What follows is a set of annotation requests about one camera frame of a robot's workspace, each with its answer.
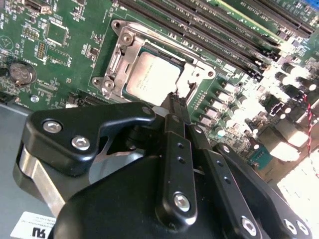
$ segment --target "capacitor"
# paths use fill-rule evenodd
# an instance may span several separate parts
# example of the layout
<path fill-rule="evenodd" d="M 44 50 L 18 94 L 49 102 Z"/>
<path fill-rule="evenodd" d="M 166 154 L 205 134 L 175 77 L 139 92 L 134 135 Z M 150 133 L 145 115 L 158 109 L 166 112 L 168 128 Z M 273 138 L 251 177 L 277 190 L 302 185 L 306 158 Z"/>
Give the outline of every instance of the capacitor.
<path fill-rule="evenodd" d="M 242 117 L 244 116 L 244 111 L 238 106 L 233 106 L 230 110 L 233 113 L 234 117 L 237 119 L 242 119 Z"/>
<path fill-rule="evenodd" d="M 0 68 L 0 77 L 6 76 L 7 73 L 8 73 L 8 69 L 7 68 Z"/>
<path fill-rule="evenodd" d="M 251 147 L 254 149 L 254 150 L 257 150 L 260 148 L 260 144 L 257 142 L 257 140 L 255 140 L 253 137 L 248 137 L 248 140 L 250 142 L 250 145 Z"/>
<path fill-rule="evenodd" d="M 285 87 L 284 92 L 294 101 L 301 102 L 304 97 L 304 92 L 293 85 Z"/>
<path fill-rule="evenodd" d="M 312 81 L 310 81 L 310 80 L 308 80 L 308 79 L 305 79 L 305 78 L 303 78 L 303 77 L 298 77 L 297 78 L 297 81 L 302 85 L 302 86 L 304 86 L 304 87 L 306 87 L 308 90 L 310 90 L 310 91 L 314 91 L 316 88 L 317 88 L 317 85 L 314 83 L 314 82 L 312 82 Z"/>
<path fill-rule="evenodd" d="M 295 69 L 295 66 L 289 63 L 285 63 L 284 65 L 282 65 L 282 69 L 284 72 L 287 72 L 288 74 L 292 74 L 293 70 Z"/>
<path fill-rule="evenodd" d="M 249 106 L 249 101 L 247 99 L 246 96 L 241 96 L 238 98 L 239 103 L 243 106 L 243 107 L 248 107 Z"/>
<path fill-rule="evenodd" d="M 258 134 L 259 130 L 250 119 L 245 119 L 245 123 L 247 124 L 248 128 L 252 131 L 253 134 Z"/>
<path fill-rule="evenodd" d="M 13 62 L 9 67 L 11 80 L 17 86 L 25 86 L 36 80 L 36 71 L 26 62 Z"/>
<path fill-rule="evenodd" d="M 284 86 L 288 85 L 290 83 L 289 77 L 282 73 L 282 72 L 277 72 L 275 74 L 275 78 L 280 81 Z"/>
<path fill-rule="evenodd" d="M 215 132 L 217 133 L 219 137 L 224 137 L 226 134 L 225 130 L 221 126 L 216 127 Z"/>
<path fill-rule="evenodd" d="M 291 112 L 291 108 L 287 105 L 284 105 L 281 110 L 285 113 L 285 114 L 289 114 Z"/>
<path fill-rule="evenodd" d="M 278 112 L 277 112 L 277 115 L 278 115 L 278 117 L 281 119 L 281 120 L 283 120 L 283 119 L 285 119 L 286 118 L 286 113 L 283 111 L 283 110 L 279 110 Z"/>
<path fill-rule="evenodd" d="M 226 116 L 223 118 L 223 121 L 225 122 L 227 127 L 232 127 L 235 124 L 235 121 L 232 120 L 232 118 L 230 116 Z"/>

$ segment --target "surface mount component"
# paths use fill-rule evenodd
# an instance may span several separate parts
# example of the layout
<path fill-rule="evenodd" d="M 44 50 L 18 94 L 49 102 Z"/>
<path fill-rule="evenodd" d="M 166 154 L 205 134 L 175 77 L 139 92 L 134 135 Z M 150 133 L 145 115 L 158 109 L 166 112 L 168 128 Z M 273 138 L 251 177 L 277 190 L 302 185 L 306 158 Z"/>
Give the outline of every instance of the surface mount component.
<path fill-rule="evenodd" d="M 282 142 L 271 128 L 267 128 L 259 136 L 259 140 L 273 157 L 276 157 L 281 161 L 296 161 L 299 158 L 298 151 L 289 144 Z"/>
<path fill-rule="evenodd" d="M 296 79 L 303 87 L 307 88 L 310 91 L 314 91 L 317 88 L 317 85 L 308 79 L 305 79 L 303 77 L 298 77 Z"/>
<path fill-rule="evenodd" d="M 176 91 L 180 69 L 148 52 L 143 52 L 136 62 L 126 90 L 131 95 L 161 105 L 170 92 Z"/>
<path fill-rule="evenodd" d="M 296 127 L 286 119 L 281 120 L 275 127 L 288 143 L 296 147 L 301 147 L 308 140 L 307 134 L 296 129 Z"/>
<path fill-rule="evenodd" d="M 21 0 L 30 11 L 39 14 L 51 14 L 51 5 L 42 0 Z"/>
<path fill-rule="evenodd" d="M 103 78 L 92 79 L 106 99 L 159 106 L 177 92 L 189 103 L 202 80 L 216 75 L 201 55 L 141 24 L 114 20 L 112 29 L 119 38 L 109 66 Z"/>
<path fill-rule="evenodd" d="M 19 87 L 26 86 L 36 80 L 36 71 L 26 62 L 13 62 L 9 67 L 9 75 L 13 83 Z"/>

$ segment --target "black capacitor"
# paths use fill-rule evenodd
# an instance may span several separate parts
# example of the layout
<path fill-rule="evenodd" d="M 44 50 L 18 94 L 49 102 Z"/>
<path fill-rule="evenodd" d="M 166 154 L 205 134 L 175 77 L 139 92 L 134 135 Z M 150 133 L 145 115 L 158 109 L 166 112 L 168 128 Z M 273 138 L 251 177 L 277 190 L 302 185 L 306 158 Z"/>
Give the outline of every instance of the black capacitor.
<path fill-rule="evenodd" d="M 288 74 L 291 73 L 291 71 L 294 69 L 295 67 L 289 63 L 285 63 L 284 65 L 282 65 L 281 69 L 283 69 L 284 72 L 287 72 Z"/>
<path fill-rule="evenodd" d="M 0 77 L 7 76 L 8 69 L 7 68 L 0 68 Z"/>
<path fill-rule="evenodd" d="M 259 130 L 250 119 L 245 119 L 245 123 L 248 125 L 253 134 L 258 134 Z"/>
<path fill-rule="evenodd" d="M 36 80 L 36 71 L 26 62 L 13 62 L 9 67 L 11 80 L 17 86 L 25 86 Z"/>
<path fill-rule="evenodd" d="M 307 88 L 310 91 L 314 91 L 317 88 L 317 85 L 308 79 L 305 79 L 303 77 L 298 77 L 296 79 L 303 87 Z"/>
<path fill-rule="evenodd" d="M 277 72 L 275 74 L 275 78 L 276 80 L 280 81 L 283 85 L 285 85 L 285 79 L 287 78 L 288 76 L 282 72 Z"/>
<path fill-rule="evenodd" d="M 250 145 L 251 147 L 254 149 L 254 150 L 257 150 L 260 148 L 260 143 L 257 142 L 257 140 L 255 140 L 253 137 L 247 137 L 249 142 L 250 142 Z"/>
<path fill-rule="evenodd" d="M 294 101 L 301 102 L 303 100 L 304 92 L 293 85 L 287 85 L 284 92 Z"/>

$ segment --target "screw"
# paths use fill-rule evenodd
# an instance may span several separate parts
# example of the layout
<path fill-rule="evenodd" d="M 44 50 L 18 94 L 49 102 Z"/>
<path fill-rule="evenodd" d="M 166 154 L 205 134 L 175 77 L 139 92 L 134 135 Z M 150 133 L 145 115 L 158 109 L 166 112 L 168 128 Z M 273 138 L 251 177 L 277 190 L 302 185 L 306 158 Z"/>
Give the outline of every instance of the screw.
<path fill-rule="evenodd" d="M 224 150 L 226 153 L 229 153 L 229 152 L 230 152 L 229 148 L 228 148 L 226 145 L 223 145 L 223 150 Z"/>
<path fill-rule="evenodd" d="M 72 139 L 71 141 L 72 146 L 75 147 L 76 149 L 85 151 L 87 149 L 89 149 L 90 147 L 90 141 L 82 136 L 77 136 L 75 138 Z"/>
<path fill-rule="evenodd" d="M 105 81 L 104 82 L 104 86 L 106 88 L 112 88 L 113 87 L 113 82 L 112 81 Z"/>
<path fill-rule="evenodd" d="M 62 126 L 56 121 L 47 121 L 43 124 L 43 129 L 49 133 L 59 133 Z"/>
<path fill-rule="evenodd" d="M 250 235 L 252 235 L 253 237 L 257 235 L 257 230 L 255 225 L 247 217 L 242 216 L 241 224 Z"/>
<path fill-rule="evenodd" d="M 200 127 L 195 126 L 194 128 L 195 128 L 195 130 L 196 130 L 196 132 L 197 132 L 197 133 L 202 133 L 202 130 L 201 130 L 201 128 L 200 128 Z"/>
<path fill-rule="evenodd" d="M 151 115 L 152 114 L 152 112 L 151 112 L 151 110 L 149 109 L 149 108 L 147 108 L 147 107 L 142 107 L 142 110 L 143 110 L 143 112 L 145 113 L 145 114 L 148 114 L 148 115 Z"/>
<path fill-rule="evenodd" d="M 299 229 L 300 229 L 301 231 L 303 231 L 303 233 L 304 233 L 306 236 L 309 236 L 309 231 L 308 231 L 308 229 L 306 228 L 306 226 L 305 226 L 302 222 L 297 221 L 297 225 L 298 225 Z"/>
<path fill-rule="evenodd" d="M 181 209 L 183 212 L 188 212 L 190 209 L 189 200 L 183 194 L 175 194 L 174 196 L 175 205 Z"/>
<path fill-rule="evenodd" d="M 33 96 L 30 97 L 30 100 L 31 100 L 33 103 L 38 103 L 39 100 L 40 100 L 40 98 L 39 98 L 39 96 L 33 95 Z"/>
<path fill-rule="evenodd" d="M 287 219 L 284 219 L 284 221 L 285 221 L 286 227 L 287 227 L 294 235 L 297 235 L 297 229 L 295 228 L 295 226 L 294 226 L 290 221 L 288 221 Z"/>
<path fill-rule="evenodd" d="M 179 118 L 176 115 L 173 115 L 173 120 L 175 120 L 177 123 L 179 123 Z"/>
<path fill-rule="evenodd" d="M 124 42 L 127 43 L 127 44 L 131 44 L 132 41 L 133 41 L 133 39 L 132 39 L 132 36 L 131 36 L 131 35 L 129 35 L 128 33 L 124 33 L 124 34 L 122 35 L 122 41 L 124 41 Z"/>

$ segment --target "dimm slot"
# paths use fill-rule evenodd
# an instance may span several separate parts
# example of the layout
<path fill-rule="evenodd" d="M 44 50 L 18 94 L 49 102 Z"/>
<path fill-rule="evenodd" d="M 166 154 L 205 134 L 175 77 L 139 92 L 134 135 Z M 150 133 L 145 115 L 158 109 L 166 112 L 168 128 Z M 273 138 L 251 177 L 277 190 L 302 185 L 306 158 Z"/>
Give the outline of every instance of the dimm slot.
<path fill-rule="evenodd" d="M 302 21 L 297 16 L 291 14 L 286 9 L 284 9 L 282 6 L 274 3 L 274 1 L 272 1 L 272 0 L 259 0 L 259 1 L 262 2 L 264 5 L 266 5 L 267 7 L 269 7 L 271 10 L 278 13 L 279 15 L 287 18 L 289 21 L 294 22 L 295 24 L 299 24 L 301 26 L 301 28 L 303 28 L 305 31 L 308 31 L 310 33 L 315 32 L 315 30 L 316 30 L 315 28 L 310 26 L 308 23 Z"/>
<path fill-rule="evenodd" d="M 196 0 L 196 1 L 189 1 L 189 0 L 176 0 L 180 2 L 181 4 L 185 4 L 188 7 L 192 8 L 194 11 L 198 12 L 199 14 L 202 14 L 206 18 L 215 18 L 216 21 L 219 21 L 220 18 L 223 18 L 223 20 L 232 23 L 237 28 L 239 28 L 241 31 L 245 32 L 246 34 L 252 36 L 253 38 L 257 39 L 258 41 L 270 45 L 272 47 L 278 47 L 278 43 L 272 40 L 271 38 L 264 38 L 262 37 L 258 32 L 252 30 L 247 25 L 239 22 L 238 20 L 234 19 L 232 16 L 228 15 L 227 11 L 222 9 L 218 5 L 211 5 L 205 1 L 202 0 Z M 258 47 L 259 45 L 253 41 L 251 38 L 244 38 L 245 40 L 248 40 L 251 44 L 255 45 L 255 47 Z"/>
<path fill-rule="evenodd" d="M 229 52 L 233 52 L 234 54 L 238 55 L 242 60 L 245 60 L 247 63 L 255 65 L 259 67 L 262 62 L 255 56 L 251 56 L 248 54 L 247 50 L 244 50 L 240 47 L 235 47 L 228 41 L 224 40 L 223 38 L 218 37 L 217 35 L 212 34 L 211 31 L 207 30 L 206 27 L 198 24 L 198 22 L 192 22 L 189 24 L 189 18 L 187 16 L 183 16 L 179 14 L 175 8 L 161 4 L 161 1 L 158 0 L 139 0 L 140 2 L 146 3 L 152 8 L 156 9 L 157 11 L 161 12 L 168 16 L 171 20 L 178 22 L 181 25 L 184 25 L 184 29 L 188 29 L 189 33 L 195 32 L 198 36 L 202 36 L 205 39 L 208 39 L 210 42 L 214 43 L 216 46 L 220 48 L 224 48 Z"/>
<path fill-rule="evenodd" d="M 131 0 L 116 0 L 118 4 L 121 6 L 140 13 L 145 18 L 155 21 L 157 24 L 161 25 L 162 27 L 168 29 L 169 31 L 172 31 L 173 34 L 180 36 L 181 38 L 184 38 L 189 41 L 189 43 L 193 44 L 194 46 L 197 46 L 199 48 L 203 48 L 207 53 L 211 54 L 212 56 L 215 56 L 217 58 L 220 58 L 224 60 L 227 64 L 240 69 L 241 71 L 245 72 L 249 76 L 255 78 L 255 79 L 261 79 L 262 76 L 259 72 L 254 71 L 253 69 L 249 68 L 245 64 L 243 64 L 241 61 L 234 59 L 233 57 L 228 56 L 225 54 L 225 52 L 217 49 L 212 48 L 211 46 L 207 46 L 202 40 L 200 40 L 198 37 L 188 34 L 187 32 L 181 31 L 180 28 L 178 28 L 175 24 L 160 18 L 158 15 L 155 15 L 151 11 L 149 11 L 146 8 L 142 8 L 140 5 L 135 3 Z"/>
<path fill-rule="evenodd" d="M 258 0 L 244 0 L 246 3 L 248 3 L 250 6 L 254 7 L 258 11 L 262 12 L 264 15 L 268 16 L 278 24 L 286 27 L 290 31 L 294 32 L 300 37 L 309 38 L 312 34 L 312 32 L 305 31 L 304 29 L 301 29 L 300 24 L 293 23 L 289 21 L 288 19 L 284 18 L 280 14 L 276 13 L 275 11 L 271 10 L 269 7 L 264 5 Z"/>
<path fill-rule="evenodd" d="M 201 14 L 200 12 L 193 12 L 191 9 L 184 7 L 183 5 L 188 5 L 186 2 L 184 2 L 183 4 L 180 4 L 178 1 L 176 0 L 167 0 L 170 3 L 173 3 L 174 5 L 176 5 L 176 7 L 178 7 L 180 10 L 184 11 L 187 13 L 188 16 L 192 17 L 192 24 L 193 26 L 195 26 L 199 31 L 204 31 L 204 27 L 207 28 L 205 25 L 202 25 L 198 22 L 198 20 L 200 20 L 201 22 L 203 22 L 206 25 L 209 25 L 209 27 L 216 29 L 217 31 L 223 33 L 224 35 L 226 35 L 227 37 L 229 37 L 229 39 L 233 39 L 236 41 L 236 46 L 234 46 L 233 44 L 230 44 L 229 41 L 224 40 L 223 38 L 219 38 L 216 34 L 213 34 L 211 32 L 211 30 L 205 30 L 205 33 L 215 39 L 218 39 L 218 41 L 222 44 L 228 45 L 229 47 L 234 47 L 233 50 L 237 51 L 238 53 L 242 54 L 243 56 L 247 57 L 247 58 L 251 58 L 253 61 L 259 61 L 255 55 L 259 55 L 262 57 L 267 57 L 265 56 L 265 51 L 264 49 L 260 49 L 259 46 L 256 43 L 250 43 L 247 40 L 243 40 L 241 37 L 238 36 L 237 32 L 234 32 L 234 30 L 231 27 L 228 27 L 226 25 L 221 25 L 220 23 L 218 23 L 217 21 L 215 21 L 213 18 L 211 17 L 206 17 L 203 14 Z M 251 52 L 253 52 L 253 57 L 252 55 L 248 55 L 248 51 L 247 49 Z"/>
<path fill-rule="evenodd" d="M 240 42 L 243 45 L 247 45 L 251 50 L 255 52 L 255 54 L 261 54 L 263 55 L 263 51 L 260 49 L 260 46 L 250 40 L 250 39 L 243 39 L 240 34 L 238 34 L 235 30 L 233 30 L 231 27 L 219 23 L 216 18 L 209 14 L 209 12 L 205 12 L 201 9 L 201 11 L 198 11 L 198 7 L 196 7 L 196 4 L 189 1 L 183 1 L 183 0 L 167 0 L 168 2 L 171 2 L 175 4 L 179 9 L 187 12 L 188 14 L 192 15 L 193 17 L 197 17 L 204 21 L 205 23 L 211 25 L 211 27 L 217 29 L 218 31 L 222 32 L 223 34 L 227 35 L 228 37 Z"/>

